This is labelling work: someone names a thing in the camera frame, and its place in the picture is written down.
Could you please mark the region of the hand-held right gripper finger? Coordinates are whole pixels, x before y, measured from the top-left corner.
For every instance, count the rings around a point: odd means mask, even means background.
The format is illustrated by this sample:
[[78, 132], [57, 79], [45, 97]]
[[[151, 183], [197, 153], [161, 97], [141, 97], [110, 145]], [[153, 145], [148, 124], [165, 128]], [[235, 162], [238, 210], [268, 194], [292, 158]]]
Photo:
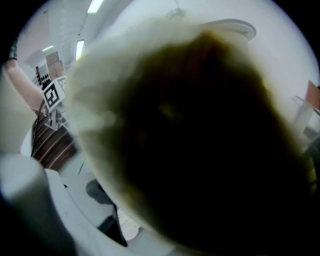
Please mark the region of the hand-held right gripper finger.
[[99, 227], [108, 217], [113, 215], [113, 205], [100, 203], [87, 192], [87, 185], [91, 181], [96, 181], [92, 172], [67, 177], [62, 177], [57, 171], [50, 169], [46, 169], [45, 172], [48, 176], [55, 177], [59, 182], [62, 182], [66, 195], [94, 227]]

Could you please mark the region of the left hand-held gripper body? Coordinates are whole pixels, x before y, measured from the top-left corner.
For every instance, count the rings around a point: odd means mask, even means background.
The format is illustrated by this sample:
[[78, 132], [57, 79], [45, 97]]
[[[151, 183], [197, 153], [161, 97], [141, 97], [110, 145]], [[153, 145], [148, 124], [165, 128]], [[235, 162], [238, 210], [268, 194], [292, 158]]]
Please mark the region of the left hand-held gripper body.
[[65, 90], [67, 79], [60, 76], [51, 81], [43, 91], [48, 121], [45, 125], [54, 131], [67, 128], [68, 118], [65, 107]]

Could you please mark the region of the cream upholstered stool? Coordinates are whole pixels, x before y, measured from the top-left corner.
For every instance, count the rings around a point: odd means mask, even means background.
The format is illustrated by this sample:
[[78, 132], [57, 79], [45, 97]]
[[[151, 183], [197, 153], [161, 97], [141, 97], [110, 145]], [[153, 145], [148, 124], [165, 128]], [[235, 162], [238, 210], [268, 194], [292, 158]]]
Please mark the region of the cream upholstered stool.
[[205, 256], [320, 256], [320, 188], [260, 71], [218, 31], [151, 19], [76, 61], [65, 103], [106, 193]]

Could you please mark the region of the white kidney-shaped desk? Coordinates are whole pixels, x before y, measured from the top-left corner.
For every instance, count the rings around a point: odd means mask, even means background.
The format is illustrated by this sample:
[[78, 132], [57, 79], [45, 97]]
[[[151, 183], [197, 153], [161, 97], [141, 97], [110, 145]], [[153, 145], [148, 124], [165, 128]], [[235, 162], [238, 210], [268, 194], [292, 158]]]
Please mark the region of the white kidney-shaped desk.
[[238, 33], [245, 36], [248, 41], [251, 41], [257, 35], [257, 30], [251, 23], [234, 18], [205, 22], [201, 23], [200, 26], [208, 29], [214, 28], [225, 32]]

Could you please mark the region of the person's left forearm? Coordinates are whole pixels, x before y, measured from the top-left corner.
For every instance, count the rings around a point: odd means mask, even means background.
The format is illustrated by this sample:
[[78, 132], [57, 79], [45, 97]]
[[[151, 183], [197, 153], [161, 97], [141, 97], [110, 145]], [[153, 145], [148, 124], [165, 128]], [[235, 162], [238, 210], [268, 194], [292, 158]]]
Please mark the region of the person's left forearm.
[[27, 77], [24, 71], [18, 66], [16, 59], [7, 60], [4, 68], [13, 84], [28, 106], [35, 111], [43, 111], [43, 93], [42, 90], [34, 85]]

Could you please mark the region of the dark wooden furniture piece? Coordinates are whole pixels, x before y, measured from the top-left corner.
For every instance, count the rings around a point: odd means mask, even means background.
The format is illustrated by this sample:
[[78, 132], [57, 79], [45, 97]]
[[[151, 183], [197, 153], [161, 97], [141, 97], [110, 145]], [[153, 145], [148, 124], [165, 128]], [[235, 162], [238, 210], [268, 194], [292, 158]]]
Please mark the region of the dark wooden furniture piece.
[[77, 153], [75, 141], [65, 127], [57, 131], [46, 126], [49, 120], [41, 112], [33, 124], [31, 157], [45, 169], [59, 172]]

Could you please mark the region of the white vase with flowers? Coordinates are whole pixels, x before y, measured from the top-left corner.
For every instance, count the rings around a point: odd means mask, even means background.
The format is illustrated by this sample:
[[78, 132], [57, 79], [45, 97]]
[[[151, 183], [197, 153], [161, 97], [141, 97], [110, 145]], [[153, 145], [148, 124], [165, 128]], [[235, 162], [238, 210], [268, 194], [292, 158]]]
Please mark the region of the white vase with flowers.
[[186, 16], [186, 10], [182, 9], [182, 8], [175, 8], [175, 9], [171, 9], [166, 15], [165, 17], [167, 19], [184, 19]]

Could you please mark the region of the small desk with brown panel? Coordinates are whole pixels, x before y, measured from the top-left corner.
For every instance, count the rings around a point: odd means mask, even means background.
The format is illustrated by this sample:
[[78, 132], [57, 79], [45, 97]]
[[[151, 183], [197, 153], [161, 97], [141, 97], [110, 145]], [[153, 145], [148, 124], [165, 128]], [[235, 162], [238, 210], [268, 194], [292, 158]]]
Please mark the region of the small desk with brown panel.
[[294, 96], [295, 113], [293, 127], [297, 134], [312, 139], [320, 134], [320, 88], [311, 80], [305, 96]]

